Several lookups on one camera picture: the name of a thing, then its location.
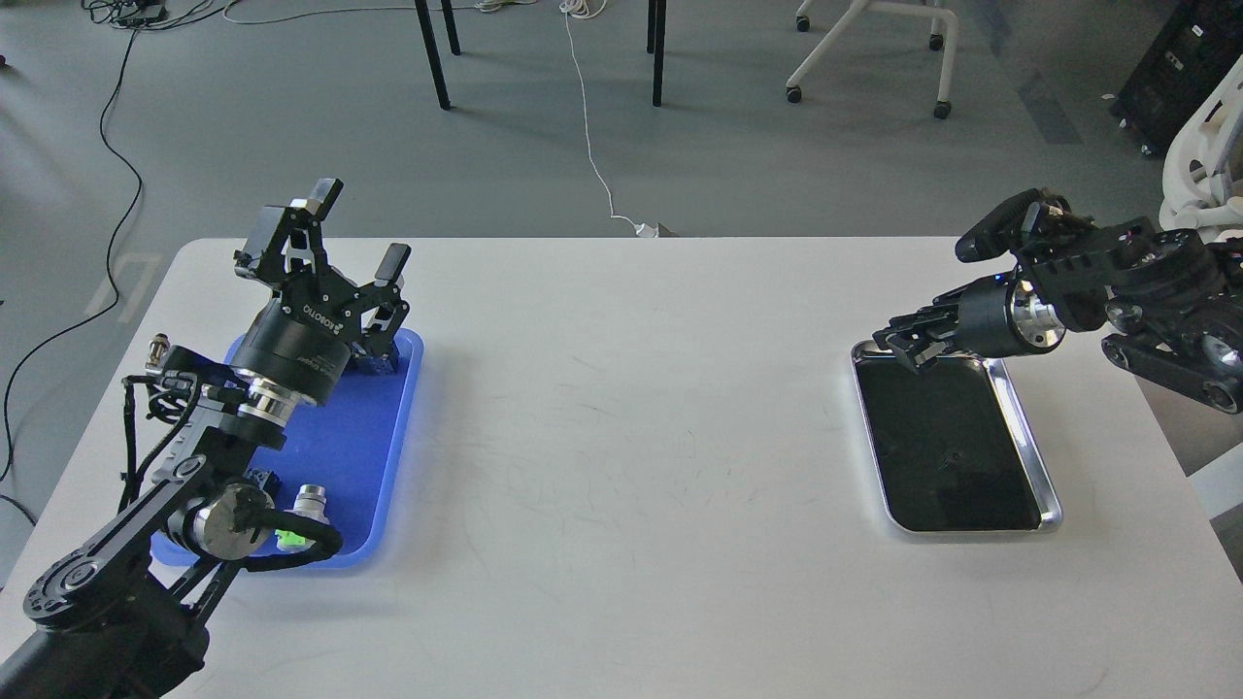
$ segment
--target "gray floor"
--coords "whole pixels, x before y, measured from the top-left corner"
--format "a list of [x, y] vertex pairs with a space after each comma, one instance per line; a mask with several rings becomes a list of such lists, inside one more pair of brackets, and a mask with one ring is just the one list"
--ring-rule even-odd
[[[234, 14], [352, 4], [362, 5], [250, 0]], [[1121, 88], [1175, 4], [951, 2], [963, 36], [945, 122], [931, 117], [940, 55], [922, 20], [863, 17], [803, 81], [798, 106], [783, 83], [840, 0], [813, 9], [809, 34], [794, 31], [793, 1], [671, 1], [660, 109], [649, 103], [645, 2], [613, 0], [573, 31], [595, 159], [622, 214], [692, 236], [957, 235], [1033, 185], [1103, 221], [1155, 218], [1160, 162], [1139, 155], [1103, 96]], [[174, 12], [190, 5], [169, 0]], [[213, 17], [138, 37], [108, 124], [147, 179], [114, 255], [124, 299], [19, 376], [5, 493], [41, 509], [177, 250], [245, 235], [260, 205], [318, 177], [347, 184], [331, 235], [633, 234], [607, 218], [587, 160], [556, 1], [457, 17], [465, 55], [449, 56], [440, 35], [451, 112], [436, 108], [410, 11], [268, 26]], [[127, 39], [76, 4], [0, 6], [11, 63], [0, 72], [0, 376], [97, 307], [104, 245], [134, 187], [96, 131]], [[0, 583], [26, 531], [0, 509]]]

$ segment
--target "stainless steel tray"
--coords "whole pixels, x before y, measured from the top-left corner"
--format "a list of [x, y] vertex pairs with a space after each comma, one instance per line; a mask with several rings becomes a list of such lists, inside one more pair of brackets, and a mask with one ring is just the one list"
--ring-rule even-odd
[[924, 376], [850, 353], [885, 511], [915, 535], [1050, 531], [1062, 505], [1006, 364], [947, 354]]

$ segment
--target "blue tray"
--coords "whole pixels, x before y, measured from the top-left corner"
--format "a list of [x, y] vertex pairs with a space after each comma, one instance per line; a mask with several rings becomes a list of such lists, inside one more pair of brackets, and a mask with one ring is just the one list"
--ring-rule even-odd
[[[229, 358], [240, 341], [229, 348]], [[285, 428], [288, 438], [285, 449], [260, 449], [251, 459], [250, 468], [275, 471], [280, 476], [278, 510], [293, 506], [302, 484], [328, 489], [324, 514], [341, 531], [344, 545], [332, 558], [311, 563], [308, 568], [354, 566], [370, 556], [384, 535], [393, 479], [423, 362], [423, 340], [418, 335], [401, 328], [394, 341], [399, 354], [397, 373], [367, 376], [347, 371], [327, 404], [293, 410]], [[152, 552], [169, 566], [189, 566], [198, 560], [163, 534], [152, 537]], [[255, 552], [256, 556], [271, 553], [281, 553], [276, 537], [270, 537]]]

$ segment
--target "white table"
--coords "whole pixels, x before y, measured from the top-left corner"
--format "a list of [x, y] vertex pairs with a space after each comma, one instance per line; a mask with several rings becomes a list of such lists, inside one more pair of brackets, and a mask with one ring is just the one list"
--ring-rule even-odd
[[[951, 240], [409, 243], [426, 356], [384, 542], [349, 571], [244, 575], [174, 697], [1243, 688], [1243, 586], [1093, 337], [1008, 362], [1060, 530], [919, 544], [884, 519], [846, 354], [992, 271]], [[387, 244], [328, 251], [363, 279]], [[237, 245], [180, 252], [118, 377], [157, 331], [224, 353], [266, 291], [234, 277]], [[0, 595], [5, 657], [32, 628], [27, 585], [111, 516], [119, 404]]]

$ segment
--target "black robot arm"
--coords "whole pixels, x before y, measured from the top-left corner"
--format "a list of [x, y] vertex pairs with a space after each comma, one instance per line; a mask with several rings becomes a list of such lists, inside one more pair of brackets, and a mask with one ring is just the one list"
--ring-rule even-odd
[[963, 262], [1009, 252], [1009, 271], [942, 294], [873, 333], [915, 372], [936, 357], [1042, 354], [1066, 331], [1106, 321], [1115, 366], [1226, 413], [1243, 409], [1243, 274], [1238, 241], [1157, 231], [1147, 219], [1099, 228], [1062, 197], [1030, 189], [955, 245]]
[[[229, 364], [157, 336], [147, 373], [127, 377], [127, 423], [132, 388], [144, 384], [153, 414], [173, 430], [142, 464], [131, 443], [121, 511], [26, 595], [36, 632], [0, 665], [0, 699], [160, 697], [203, 667], [205, 623], [240, 571], [301, 566], [341, 549], [332, 526], [275, 510], [249, 471], [259, 449], [281, 449], [297, 404], [327, 400], [351, 359], [362, 371], [392, 371], [397, 361], [409, 248], [390, 246], [365, 286], [329, 267], [318, 224], [339, 190], [321, 180], [310, 199], [264, 209], [267, 239], [251, 238], [236, 271], [270, 286], [272, 299]], [[132, 434], [127, 424], [127, 442]], [[313, 545], [252, 556], [277, 529]], [[148, 571], [157, 532], [198, 556], [167, 587]]]

